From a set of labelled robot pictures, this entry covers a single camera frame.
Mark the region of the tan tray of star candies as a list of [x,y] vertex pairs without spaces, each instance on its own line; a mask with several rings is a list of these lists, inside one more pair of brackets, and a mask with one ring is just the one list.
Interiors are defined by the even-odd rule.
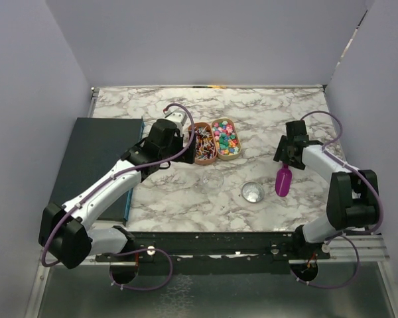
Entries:
[[234,122],[229,118],[216,119],[212,122],[211,127],[218,158],[221,160],[238,158],[241,152],[241,142]]

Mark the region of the purple plastic scoop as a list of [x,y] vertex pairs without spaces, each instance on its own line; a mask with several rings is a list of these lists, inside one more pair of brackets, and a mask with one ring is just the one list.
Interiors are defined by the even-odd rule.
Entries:
[[279,197],[286,197],[289,193],[292,172],[287,164],[283,164],[276,175],[275,192]]

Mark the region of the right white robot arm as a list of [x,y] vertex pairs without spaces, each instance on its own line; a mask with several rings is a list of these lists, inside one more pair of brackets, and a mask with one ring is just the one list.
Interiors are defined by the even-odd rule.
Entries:
[[349,165],[327,151],[325,144],[311,140],[303,120],[286,124],[273,160],[283,164],[275,182],[280,197],[290,190],[291,168],[314,170],[329,184],[326,213],[298,226],[292,234],[291,250],[297,258],[308,258],[326,239],[344,230],[370,226],[376,230],[381,225],[383,208],[376,173]]

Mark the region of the clear glass jar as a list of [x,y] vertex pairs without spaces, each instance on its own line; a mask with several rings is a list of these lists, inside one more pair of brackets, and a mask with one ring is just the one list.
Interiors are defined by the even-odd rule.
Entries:
[[217,170],[206,170],[202,176],[202,189],[208,194],[217,194],[224,184],[223,174]]

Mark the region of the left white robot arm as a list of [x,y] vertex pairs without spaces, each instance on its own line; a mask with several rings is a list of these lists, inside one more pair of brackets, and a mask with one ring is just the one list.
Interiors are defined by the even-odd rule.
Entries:
[[123,229],[93,230],[98,217],[124,193],[161,170],[164,163],[194,163],[193,145],[184,147],[187,116],[180,112],[158,119],[149,135],[127,150],[114,166],[83,193],[63,205],[49,203],[42,212],[39,244],[68,269],[87,256],[112,254],[118,261],[131,258],[133,245]]

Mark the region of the pink tray of lollipops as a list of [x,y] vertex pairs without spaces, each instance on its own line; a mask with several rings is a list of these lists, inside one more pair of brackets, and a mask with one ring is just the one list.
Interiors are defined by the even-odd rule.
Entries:
[[211,126],[205,122],[195,123],[194,133],[196,135],[194,162],[202,166],[214,163],[217,159],[217,148]]

